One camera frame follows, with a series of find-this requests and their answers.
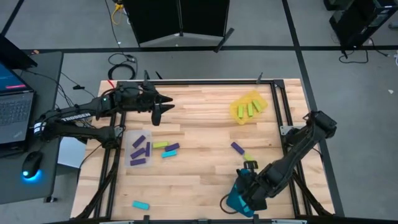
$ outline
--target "glowing blue light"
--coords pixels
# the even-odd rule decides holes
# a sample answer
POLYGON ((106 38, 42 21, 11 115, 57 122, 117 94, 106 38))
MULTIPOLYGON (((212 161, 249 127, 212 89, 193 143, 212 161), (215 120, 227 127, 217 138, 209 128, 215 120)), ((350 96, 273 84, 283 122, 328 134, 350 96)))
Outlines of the glowing blue light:
POLYGON ((24 179, 24 182, 27 182, 27 183, 37 183, 42 178, 42 176, 43 176, 42 171, 38 170, 36 175, 34 175, 33 177, 30 177, 30 178, 23 177, 23 179, 24 179))

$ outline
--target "laptop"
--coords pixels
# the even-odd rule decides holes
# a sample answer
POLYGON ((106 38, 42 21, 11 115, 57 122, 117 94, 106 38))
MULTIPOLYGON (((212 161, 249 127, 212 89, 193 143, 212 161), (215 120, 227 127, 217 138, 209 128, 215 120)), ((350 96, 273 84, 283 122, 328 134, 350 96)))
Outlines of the laptop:
POLYGON ((0 150, 23 147, 33 99, 34 90, 0 62, 0 150))

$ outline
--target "wooden tabletop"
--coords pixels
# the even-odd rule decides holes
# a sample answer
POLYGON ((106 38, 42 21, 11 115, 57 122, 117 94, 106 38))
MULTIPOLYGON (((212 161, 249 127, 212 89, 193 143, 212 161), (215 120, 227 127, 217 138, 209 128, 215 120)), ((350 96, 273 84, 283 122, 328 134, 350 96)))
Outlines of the wooden tabletop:
MULTIPOLYGON (((110 88, 108 82, 102 81, 99 93, 110 88)), ((162 159, 160 155, 164 150, 154 149, 154 162, 150 167, 125 168, 122 149, 112 219, 142 220, 144 215, 150 215, 151 220, 246 218, 222 212, 219 202, 231 190, 236 169, 243 168, 243 156, 230 146, 233 141, 258 161, 258 171, 283 156, 270 86, 158 85, 156 88, 174 99, 175 108, 163 114, 157 127, 151 125, 149 113, 128 113, 126 127, 127 130, 151 130, 153 141, 180 143, 178 155, 162 159), (261 94, 268 108, 249 123, 239 125, 229 115, 229 104, 252 90, 261 94), (134 200, 148 203, 150 209, 133 208, 134 200)), ((286 79, 285 89, 294 125, 304 125, 302 117, 308 113, 308 108, 300 80, 286 79)), ((278 95, 286 124, 279 91, 278 95)), ((93 125, 107 126, 109 118, 95 121, 93 125)), ((86 155, 98 145, 95 140, 89 141, 86 155)), ((97 191, 103 156, 104 151, 97 150, 83 164, 71 217, 78 215, 97 191)), ((319 154, 310 151, 302 164, 308 188, 329 212, 333 212, 319 154)), ((301 193, 299 190, 297 193, 300 211, 304 213, 301 193)), ((106 192, 102 215, 107 195, 106 192)), ((256 212, 260 218, 294 217, 288 187, 278 196, 268 198, 267 204, 267 210, 256 212)))

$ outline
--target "clear plastic container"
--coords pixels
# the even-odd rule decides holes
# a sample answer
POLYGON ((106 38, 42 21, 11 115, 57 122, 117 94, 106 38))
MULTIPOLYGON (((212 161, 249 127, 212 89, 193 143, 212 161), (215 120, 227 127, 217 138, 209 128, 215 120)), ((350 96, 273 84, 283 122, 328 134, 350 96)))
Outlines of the clear plastic container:
POLYGON ((148 167, 152 165, 152 132, 149 130, 132 130, 132 131, 127 131, 125 134, 123 134, 123 138, 126 140, 125 143, 126 145, 124 146, 124 166, 125 167, 132 167, 132 168, 139 168, 139 167, 148 167), (141 136, 145 136, 145 140, 138 145, 137 148, 134 148, 132 144, 137 141, 141 136), (132 161, 130 155, 133 152, 138 151, 140 148, 146 149, 147 142, 149 142, 149 156, 146 156, 145 153, 141 154, 140 156, 134 158, 136 159, 146 159, 146 163, 144 164, 139 164, 139 165, 130 165, 130 161, 132 161))

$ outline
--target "computer mouse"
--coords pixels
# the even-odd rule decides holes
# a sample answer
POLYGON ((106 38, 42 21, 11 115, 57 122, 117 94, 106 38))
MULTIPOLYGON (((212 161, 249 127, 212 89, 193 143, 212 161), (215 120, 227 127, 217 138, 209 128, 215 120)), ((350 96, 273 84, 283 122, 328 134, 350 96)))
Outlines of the computer mouse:
POLYGON ((25 158, 24 164, 22 165, 22 175, 25 178, 34 177, 40 168, 40 162, 42 161, 42 158, 42 152, 34 151, 29 153, 25 158))

